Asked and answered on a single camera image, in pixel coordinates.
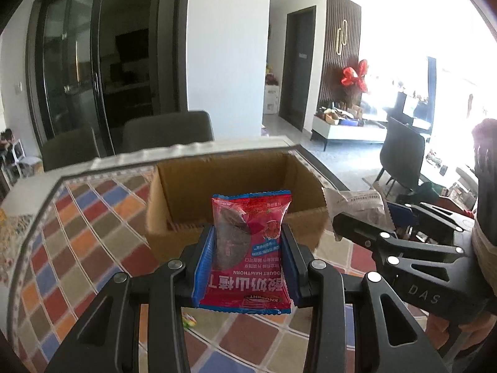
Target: red ribbon decoration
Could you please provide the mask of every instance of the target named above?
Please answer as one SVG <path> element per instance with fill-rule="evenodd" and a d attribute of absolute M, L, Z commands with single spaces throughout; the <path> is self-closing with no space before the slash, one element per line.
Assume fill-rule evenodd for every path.
<path fill-rule="evenodd" d="M 352 67 L 344 68 L 344 78 L 341 79 L 342 86 L 349 87 L 353 84 L 357 84 L 361 92 L 368 92 L 368 87 L 364 81 L 364 76 L 368 72 L 368 67 L 368 61 L 362 59 L 359 62 L 359 74 L 357 74 Z"/>

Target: television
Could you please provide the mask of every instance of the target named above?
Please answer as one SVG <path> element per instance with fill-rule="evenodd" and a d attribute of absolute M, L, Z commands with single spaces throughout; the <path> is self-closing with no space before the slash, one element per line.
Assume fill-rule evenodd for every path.
<path fill-rule="evenodd" d="M 148 57 L 148 29 L 116 36 L 116 47 L 121 62 L 134 62 Z"/>

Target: das logo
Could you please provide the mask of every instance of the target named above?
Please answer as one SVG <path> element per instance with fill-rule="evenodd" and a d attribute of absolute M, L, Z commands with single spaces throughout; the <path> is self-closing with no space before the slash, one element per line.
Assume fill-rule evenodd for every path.
<path fill-rule="evenodd" d="M 428 290 L 425 290 L 421 293 L 419 288 L 413 284 L 411 288 L 409 289 L 409 294 L 416 295 L 418 298 L 423 299 L 424 301 L 429 300 L 431 304 L 436 304 L 438 303 L 438 300 L 440 299 L 439 294 L 435 294 L 433 296 L 428 296 Z"/>

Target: wooden slat wall panel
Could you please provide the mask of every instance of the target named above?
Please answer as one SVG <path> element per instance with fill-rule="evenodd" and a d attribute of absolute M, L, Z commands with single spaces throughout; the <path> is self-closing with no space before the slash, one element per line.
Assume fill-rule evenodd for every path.
<path fill-rule="evenodd" d="M 346 19 L 349 24 L 347 45 L 341 56 L 336 54 L 335 43 L 338 28 Z M 326 0 L 325 50 L 322 59 L 321 86 L 318 106 L 325 101 L 344 101 L 345 92 L 340 84 L 345 67 L 357 70 L 359 43 L 361 39 L 361 7 L 350 0 Z"/>

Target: snack packet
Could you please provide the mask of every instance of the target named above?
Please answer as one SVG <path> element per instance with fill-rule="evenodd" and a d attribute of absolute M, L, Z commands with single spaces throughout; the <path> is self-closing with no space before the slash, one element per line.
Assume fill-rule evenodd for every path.
<path fill-rule="evenodd" d="M 200 307 L 216 311 L 290 313 L 281 273 L 280 233 L 290 191 L 214 195 L 216 253 Z"/>
<path fill-rule="evenodd" d="M 394 231 L 395 226 L 383 192 L 375 184 L 373 188 L 375 189 L 358 192 L 323 188 L 331 221 L 337 214 L 347 212 L 359 220 Z M 341 236 L 335 234 L 336 241 L 341 241 L 341 239 Z"/>

